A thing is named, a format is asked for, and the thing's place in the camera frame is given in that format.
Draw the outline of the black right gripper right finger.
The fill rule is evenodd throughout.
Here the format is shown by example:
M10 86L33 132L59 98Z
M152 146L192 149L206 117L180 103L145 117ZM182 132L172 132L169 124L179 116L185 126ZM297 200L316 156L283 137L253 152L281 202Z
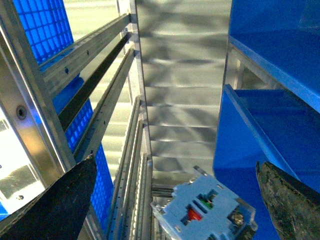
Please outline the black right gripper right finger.
M273 163L257 162L263 202L281 240L320 238L320 194Z

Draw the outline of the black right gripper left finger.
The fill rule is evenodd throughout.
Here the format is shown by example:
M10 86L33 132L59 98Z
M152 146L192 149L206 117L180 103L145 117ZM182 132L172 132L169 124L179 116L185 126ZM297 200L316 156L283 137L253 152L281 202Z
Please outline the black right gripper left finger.
M77 163L27 205L0 222L2 240L76 240L97 177L93 155Z

